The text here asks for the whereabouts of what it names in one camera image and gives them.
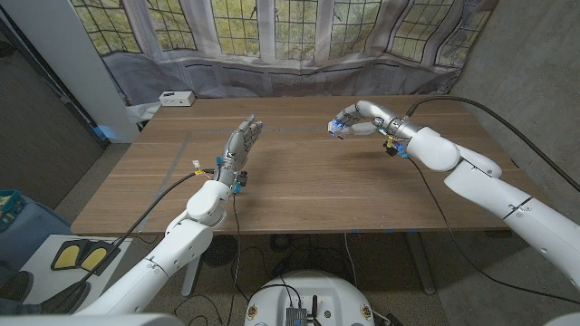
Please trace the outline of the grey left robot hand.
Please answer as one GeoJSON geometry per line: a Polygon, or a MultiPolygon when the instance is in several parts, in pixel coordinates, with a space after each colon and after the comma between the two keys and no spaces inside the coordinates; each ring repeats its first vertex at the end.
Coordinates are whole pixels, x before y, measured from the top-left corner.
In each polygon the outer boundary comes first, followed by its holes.
{"type": "Polygon", "coordinates": [[[263,122],[256,121],[255,115],[250,114],[230,135],[226,142],[222,155],[221,164],[213,179],[228,187],[234,184],[237,173],[242,170],[247,162],[250,149],[257,142],[262,132],[263,122]]]}

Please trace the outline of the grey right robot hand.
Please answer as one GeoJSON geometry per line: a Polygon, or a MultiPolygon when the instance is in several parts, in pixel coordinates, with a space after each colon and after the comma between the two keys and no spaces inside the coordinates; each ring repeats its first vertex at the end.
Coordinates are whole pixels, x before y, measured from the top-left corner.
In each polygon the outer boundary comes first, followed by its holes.
{"type": "Polygon", "coordinates": [[[421,127],[377,103],[357,101],[340,111],[328,123],[327,130],[340,139],[346,135],[369,136],[374,133],[395,139],[412,139],[421,127]]]}

